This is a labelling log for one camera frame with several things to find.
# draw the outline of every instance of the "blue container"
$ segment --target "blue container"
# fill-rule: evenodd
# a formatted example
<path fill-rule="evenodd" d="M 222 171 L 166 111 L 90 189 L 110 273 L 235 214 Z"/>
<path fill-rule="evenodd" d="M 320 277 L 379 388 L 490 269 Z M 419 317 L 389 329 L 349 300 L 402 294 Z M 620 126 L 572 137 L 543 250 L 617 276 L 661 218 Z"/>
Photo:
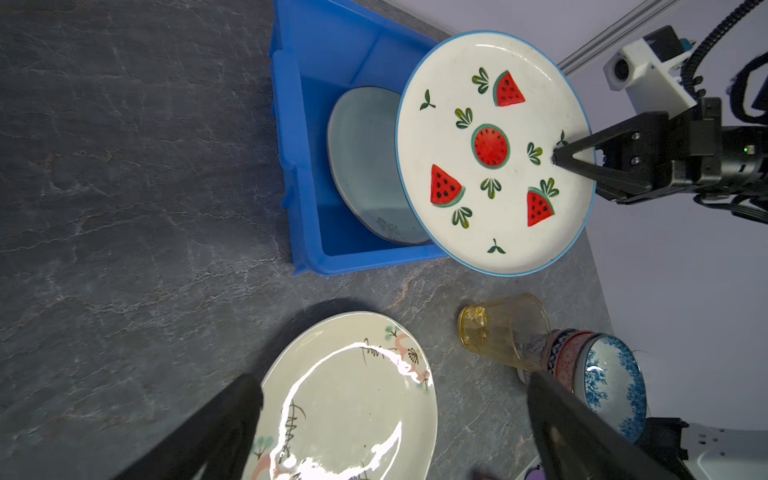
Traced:
<path fill-rule="evenodd" d="M 326 147 L 328 119 L 344 92 L 374 85 L 402 93 L 436 42 L 348 0 L 274 6 L 273 113 L 295 273 L 331 276 L 444 257 L 433 243 L 404 247 L 360 223 L 336 190 Z"/>

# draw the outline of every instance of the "round watermelon illustration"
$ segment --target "round watermelon illustration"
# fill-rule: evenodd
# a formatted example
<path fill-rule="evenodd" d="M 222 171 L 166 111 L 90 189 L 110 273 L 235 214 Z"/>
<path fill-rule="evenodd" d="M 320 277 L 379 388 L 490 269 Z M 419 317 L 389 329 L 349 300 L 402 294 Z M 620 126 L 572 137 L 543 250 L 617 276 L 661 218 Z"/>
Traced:
<path fill-rule="evenodd" d="M 430 200 L 436 207 L 451 207 L 464 196 L 464 187 L 437 165 L 432 165 L 432 194 Z"/>
<path fill-rule="evenodd" d="M 554 208 L 549 199 L 560 194 L 560 191 L 554 188 L 554 178 L 550 178 L 548 182 L 542 180 L 540 186 L 540 190 L 535 187 L 528 188 L 529 227 L 554 215 Z"/>
<path fill-rule="evenodd" d="M 493 84 L 493 101 L 497 107 L 521 104 L 525 101 L 522 92 L 520 92 L 515 81 L 512 80 L 509 70 L 499 75 L 496 83 Z"/>
<path fill-rule="evenodd" d="M 500 168 L 509 160 L 509 139 L 501 128 L 482 124 L 472 135 L 472 151 L 484 167 Z"/>

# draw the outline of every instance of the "blue plate rim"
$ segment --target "blue plate rim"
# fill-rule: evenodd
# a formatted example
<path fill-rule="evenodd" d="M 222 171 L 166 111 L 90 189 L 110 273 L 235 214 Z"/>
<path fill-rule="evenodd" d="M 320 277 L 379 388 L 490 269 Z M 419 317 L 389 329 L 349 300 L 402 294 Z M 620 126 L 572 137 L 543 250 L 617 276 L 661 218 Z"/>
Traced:
<path fill-rule="evenodd" d="M 406 92 L 408 91 L 408 87 L 411 84 L 411 80 L 413 80 L 414 75 L 416 75 L 416 72 L 419 71 L 419 69 L 421 68 L 422 64 L 426 61 L 426 59 L 429 58 L 433 53 L 435 53 L 435 51 L 437 51 L 440 47 L 442 47 L 443 45 L 445 45 L 445 44 L 447 44 L 447 43 L 449 43 L 451 41 L 456 40 L 457 38 L 465 37 L 466 35 L 477 35 L 477 34 L 480 34 L 480 33 L 497 34 L 497 35 L 502 35 L 504 37 L 513 38 L 514 40 L 520 41 L 521 43 L 527 45 L 528 47 L 531 47 L 534 50 L 536 50 L 536 52 L 541 54 L 542 57 L 546 58 L 547 61 L 549 61 L 549 63 L 554 65 L 554 67 L 557 68 L 558 72 L 560 73 L 560 76 L 563 77 L 563 79 L 565 80 L 565 83 L 568 84 L 568 87 L 571 89 L 571 92 L 573 92 L 574 96 L 576 97 L 576 101 L 578 102 L 578 105 L 581 108 L 581 113 L 584 115 L 584 119 L 587 121 L 587 130 L 589 131 L 590 134 L 592 134 L 592 127 L 589 124 L 589 118 L 587 117 L 587 112 L 584 110 L 584 105 L 581 104 L 581 99 L 578 97 L 578 95 L 576 95 L 576 90 L 574 89 L 573 85 L 571 85 L 571 82 L 568 80 L 568 77 L 566 77 L 563 74 L 562 70 L 560 70 L 560 68 L 558 68 L 558 66 L 547 55 L 545 55 L 543 51 L 539 50 L 538 48 L 536 48 L 535 46 L 529 44 L 528 42 L 526 42 L 525 40 L 523 40 L 521 38 L 515 37 L 514 35 L 510 35 L 510 34 L 507 34 L 507 33 L 503 33 L 501 31 L 494 31 L 494 30 L 467 31 L 465 33 L 461 33 L 461 34 L 453 36 L 451 38 L 447 38 L 446 40 L 443 40 L 440 43 L 438 43 L 437 45 L 435 45 L 435 47 L 432 50 L 430 50 L 429 53 L 427 53 L 427 55 L 425 55 L 424 58 L 422 58 L 419 61 L 419 63 L 413 69 L 413 73 L 411 73 L 411 76 L 408 78 L 408 81 L 406 82 L 406 86 L 402 89 L 402 94 L 400 96 L 400 105 L 398 105 L 398 107 L 397 107 L 397 120 L 395 121 L 395 159 L 396 159 L 396 162 L 397 162 L 397 173 L 400 176 L 400 184 L 402 185 L 402 190 L 406 194 L 406 199 L 408 200 L 408 203 L 411 206 L 411 210 L 413 210 L 413 214 L 416 215 L 416 219 L 422 225 L 422 228 L 427 233 L 427 235 L 429 235 L 429 238 L 432 239 L 432 242 L 435 245 L 437 245 L 438 247 L 440 247 L 440 250 L 442 250 L 445 253 L 447 253 L 449 255 L 449 257 L 451 257 L 453 260 L 456 260 L 461 265 L 464 265 L 464 266 L 466 266 L 468 268 L 471 268 L 472 270 L 475 270 L 477 272 L 485 273 L 486 275 L 503 276 L 503 277 L 514 277 L 514 276 L 530 275 L 531 273 L 536 273 L 539 270 L 543 270 L 543 269 L 547 268 L 548 266 L 552 265 L 554 262 L 560 260 L 560 258 L 563 255 L 565 255 L 565 253 L 568 252 L 571 249 L 572 246 L 574 246 L 574 243 L 576 243 L 576 240 L 578 240 L 578 238 L 581 236 L 581 233 L 584 232 L 584 228 L 587 226 L 587 220 L 589 220 L 589 216 L 592 214 L 592 207 L 594 206 L 594 196 L 595 196 L 595 191 L 594 190 L 592 190 L 592 199 L 590 200 L 589 209 L 587 210 L 587 216 L 584 217 L 584 222 L 581 225 L 581 228 L 576 233 L 576 235 L 574 236 L 573 240 L 571 240 L 571 242 L 568 244 L 568 246 L 565 247 L 565 249 L 562 252 L 560 252 L 555 258 L 553 258 L 552 260 L 549 260 L 544 265 L 539 266 L 537 268 L 534 268 L 533 270 L 529 270 L 527 272 L 521 272 L 521 273 L 497 273 L 497 272 L 488 272 L 487 270 L 483 270 L 483 269 L 478 268 L 476 266 L 470 265 L 469 263 L 466 263 L 464 260 L 459 259 L 453 253 L 449 252 L 447 248 L 445 248 L 440 242 L 438 242 L 437 239 L 432 235 L 432 233 L 429 232 L 429 229 L 427 229 L 427 227 L 424 225 L 424 222 L 422 222 L 422 219 L 419 216 L 419 213 L 413 207 L 413 202 L 411 201 L 411 197 L 408 195 L 408 190 L 406 190 L 406 183 L 402 180 L 402 170 L 400 169 L 400 155 L 399 155 L 399 152 L 398 152 L 398 149 L 397 149 L 397 144 L 398 144 L 397 135 L 398 135 L 399 125 L 400 125 L 400 112 L 402 111 L 402 102 L 403 102 L 403 99 L 406 97 Z M 594 163 L 597 164 L 597 162 L 598 162 L 597 153 L 593 153 L 593 156 L 594 156 Z"/>

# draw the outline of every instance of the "table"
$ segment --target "table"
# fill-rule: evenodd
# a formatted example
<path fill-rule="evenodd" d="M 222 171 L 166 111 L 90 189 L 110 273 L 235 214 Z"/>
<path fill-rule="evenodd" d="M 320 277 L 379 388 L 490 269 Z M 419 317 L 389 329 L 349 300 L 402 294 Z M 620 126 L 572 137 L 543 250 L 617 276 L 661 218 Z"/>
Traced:
<path fill-rule="evenodd" d="M 525 389 L 459 345 L 460 308 L 530 292 L 553 326 L 610 331 L 585 234 L 518 279 L 448 258 L 292 276 L 272 18 L 267 0 L 3 9 L 0 478 L 114 475 L 307 327 L 372 310 L 432 364 L 429 478 L 506 480 L 535 454 Z"/>

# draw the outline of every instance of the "white plate with blue rim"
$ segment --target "white plate with blue rim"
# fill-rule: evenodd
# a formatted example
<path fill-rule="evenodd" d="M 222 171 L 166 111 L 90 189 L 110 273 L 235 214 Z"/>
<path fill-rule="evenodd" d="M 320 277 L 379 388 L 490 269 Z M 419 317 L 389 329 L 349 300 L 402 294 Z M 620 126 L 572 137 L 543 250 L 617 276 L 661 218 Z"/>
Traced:
<path fill-rule="evenodd" d="M 632 351 L 611 335 L 585 343 L 574 368 L 574 394 L 630 442 L 643 432 L 645 381 Z"/>
<path fill-rule="evenodd" d="M 402 245 L 429 236 L 402 191 L 395 159 L 395 120 L 400 95 L 379 87 L 342 95 L 328 120 L 333 182 L 347 207 L 373 233 Z"/>
<path fill-rule="evenodd" d="M 558 145 L 589 135 L 557 66 L 510 35 L 450 38 L 414 70 L 397 115 L 403 189 L 447 254 L 498 276 L 533 273 L 576 241 L 595 183 L 556 167 Z M 594 163 L 594 150 L 576 155 Z"/>
<path fill-rule="evenodd" d="M 333 316 L 298 336 L 264 377 L 243 480 L 424 480 L 437 399 L 424 351 L 394 320 Z"/>

